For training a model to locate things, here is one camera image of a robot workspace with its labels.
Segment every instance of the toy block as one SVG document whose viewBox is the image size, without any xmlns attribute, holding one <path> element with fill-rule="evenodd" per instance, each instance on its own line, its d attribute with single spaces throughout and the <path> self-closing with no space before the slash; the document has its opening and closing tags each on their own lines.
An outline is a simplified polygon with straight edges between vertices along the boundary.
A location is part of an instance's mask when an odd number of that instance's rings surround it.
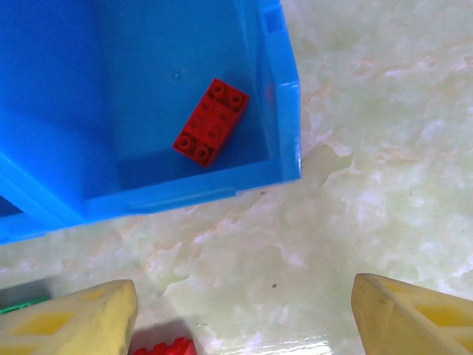
<svg viewBox="0 0 473 355">
<path fill-rule="evenodd" d="M 219 156 L 248 107 L 249 96 L 214 79 L 173 144 L 173 148 L 208 167 Z"/>
<path fill-rule="evenodd" d="M 367 355 L 471 355 L 473 302 L 358 274 L 352 309 Z"/>
<path fill-rule="evenodd" d="M 137 317 L 131 280 L 0 316 L 1 355 L 126 355 Z"/>
<path fill-rule="evenodd" d="M 19 303 L 17 305 L 11 305 L 10 307 L 3 307 L 3 308 L 0 308 L 0 314 L 5 314 L 5 313 L 17 311 L 18 309 L 30 307 L 30 306 L 35 305 L 37 303 L 45 302 L 49 299 L 50 299 L 49 297 L 41 297 L 41 298 L 37 298 L 36 300 Z"/>
<path fill-rule="evenodd" d="M 143 348 L 136 350 L 134 355 L 197 355 L 197 352 L 193 340 L 177 338 L 170 346 L 161 342 L 151 351 Z"/>
</svg>

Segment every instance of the blue plastic bin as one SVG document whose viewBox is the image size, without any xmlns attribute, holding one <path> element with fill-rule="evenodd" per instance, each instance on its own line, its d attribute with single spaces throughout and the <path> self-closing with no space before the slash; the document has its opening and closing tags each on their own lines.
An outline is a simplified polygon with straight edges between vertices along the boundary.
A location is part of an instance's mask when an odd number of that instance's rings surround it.
<svg viewBox="0 0 473 355">
<path fill-rule="evenodd" d="M 172 149 L 220 78 L 248 112 L 205 169 Z M 0 1 L 0 244 L 300 177 L 278 0 Z"/>
</svg>

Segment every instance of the red lego brick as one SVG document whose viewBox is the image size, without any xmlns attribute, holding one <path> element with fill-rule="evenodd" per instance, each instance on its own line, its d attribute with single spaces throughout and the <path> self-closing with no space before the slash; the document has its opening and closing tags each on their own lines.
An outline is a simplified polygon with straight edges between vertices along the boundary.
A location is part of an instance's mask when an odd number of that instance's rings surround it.
<svg viewBox="0 0 473 355">
<path fill-rule="evenodd" d="M 136 350 L 134 355 L 197 355 L 197 352 L 193 340 L 177 338 L 170 346 L 161 342 L 151 351 L 144 348 Z"/>
<path fill-rule="evenodd" d="M 204 167 L 210 166 L 239 125 L 250 97 L 214 79 L 173 148 Z"/>
</svg>

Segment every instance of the green lego brick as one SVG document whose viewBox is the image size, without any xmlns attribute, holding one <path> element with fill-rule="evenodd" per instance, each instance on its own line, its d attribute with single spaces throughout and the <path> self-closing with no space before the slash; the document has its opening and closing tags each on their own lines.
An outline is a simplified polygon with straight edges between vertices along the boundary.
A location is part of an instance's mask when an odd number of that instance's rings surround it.
<svg viewBox="0 0 473 355">
<path fill-rule="evenodd" d="M 13 312 L 13 311 L 16 311 L 18 309 L 30 307 L 31 305 L 36 305 L 38 303 L 41 303 L 41 302 L 44 302 L 44 301 L 49 301 L 49 300 L 50 300 L 49 297 L 41 297 L 41 298 L 37 298 L 36 300 L 32 300 L 32 301 L 29 301 L 29 302 L 19 303 L 18 305 L 12 305 L 10 307 L 0 308 L 0 314 Z"/>
</svg>

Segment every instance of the white marble surface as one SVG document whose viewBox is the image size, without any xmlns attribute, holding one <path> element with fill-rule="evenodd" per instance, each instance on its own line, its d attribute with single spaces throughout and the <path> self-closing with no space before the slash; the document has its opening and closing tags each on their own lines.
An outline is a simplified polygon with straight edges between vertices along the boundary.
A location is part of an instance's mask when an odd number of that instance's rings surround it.
<svg viewBox="0 0 473 355">
<path fill-rule="evenodd" d="M 473 3 L 285 0 L 301 181 L 0 248 L 0 288 L 135 281 L 135 338 L 202 354 L 363 349 L 358 272 L 473 298 Z"/>
</svg>

